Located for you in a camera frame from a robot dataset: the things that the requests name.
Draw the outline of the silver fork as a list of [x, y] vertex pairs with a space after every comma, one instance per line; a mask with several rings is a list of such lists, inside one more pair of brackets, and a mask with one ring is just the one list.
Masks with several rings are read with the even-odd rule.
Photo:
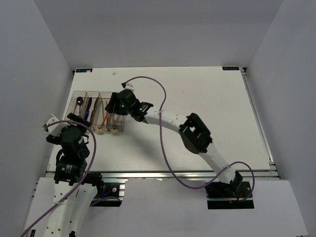
[[123, 116], [116, 115], [115, 117], [113, 117], [113, 119], [114, 119], [113, 128], [117, 129], [118, 127], [121, 127]]

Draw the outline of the blue knife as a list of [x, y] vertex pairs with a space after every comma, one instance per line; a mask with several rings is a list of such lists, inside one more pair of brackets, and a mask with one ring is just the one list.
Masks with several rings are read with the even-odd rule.
[[90, 111], [91, 104], [92, 104], [92, 98], [89, 97], [88, 104], [87, 104], [87, 107], [86, 107], [86, 111], [85, 111], [85, 114], [84, 114], [84, 120], [87, 120], [88, 117], [89, 117], [89, 111]]

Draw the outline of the black spoon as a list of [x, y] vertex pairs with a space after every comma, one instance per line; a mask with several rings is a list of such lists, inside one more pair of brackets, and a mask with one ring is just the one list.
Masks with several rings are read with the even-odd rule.
[[75, 108], [74, 108], [74, 112], [77, 112], [78, 114], [80, 114], [81, 112], [81, 106], [83, 105], [83, 98], [81, 96], [77, 97], [76, 99], [76, 104], [75, 104]]

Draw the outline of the black knife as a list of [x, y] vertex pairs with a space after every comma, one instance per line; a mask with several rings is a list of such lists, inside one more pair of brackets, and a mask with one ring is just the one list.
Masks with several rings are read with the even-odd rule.
[[97, 119], [97, 114], [101, 105], [102, 99], [100, 97], [96, 98], [93, 106], [93, 110], [91, 112], [91, 117], [90, 117], [90, 123], [95, 124], [95, 121]]

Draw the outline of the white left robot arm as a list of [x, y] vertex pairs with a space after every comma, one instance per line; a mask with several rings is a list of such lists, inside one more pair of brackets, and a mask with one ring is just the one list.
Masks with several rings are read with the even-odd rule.
[[101, 174], [90, 173], [87, 147], [90, 122], [69, 113], [69, 121], [52, 116], [44, 125], [48, 143], [59, 145], [54, 174], [54, 209], [44, 231], [45, 237], [78, 237], [91, 202], [104, 192]]

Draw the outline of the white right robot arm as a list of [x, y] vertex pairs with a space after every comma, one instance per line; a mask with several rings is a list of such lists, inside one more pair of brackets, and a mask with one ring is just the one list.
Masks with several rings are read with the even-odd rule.
[[130, 115], [137, 122], [158, 125], [160, 129], [178, 133], [185, 148], [202, 157], [218, 175], [222, 193], [235, 197], [241, 191], [242, 176], [229, 167], [214, 145], [210, 130], [197, 114], [191, 113], [184, 117], [163, 111], [151, 103], [140, 102], [130, 89], [112, 93], [105, 110], [111, 114]]

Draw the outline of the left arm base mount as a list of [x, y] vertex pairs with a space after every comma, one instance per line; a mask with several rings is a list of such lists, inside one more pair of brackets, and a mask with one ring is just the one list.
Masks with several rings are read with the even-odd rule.
[[88, 173], [80, 185], [81, 193], [91, 207], [120, 207], [122, 196], [119, 182], [105, 181], [101, 173]]

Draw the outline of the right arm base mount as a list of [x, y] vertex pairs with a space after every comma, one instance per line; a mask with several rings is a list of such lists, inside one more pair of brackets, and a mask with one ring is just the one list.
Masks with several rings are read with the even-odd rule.
[[207, 207], [209, 210], [237, 210], [254, 209], [253, 195], [245, 199], [250, 191], [250, 183], [242, 182], [236, 193], [224, 190], [224, 184], [214, 182], [205, 187], [207, 197]]

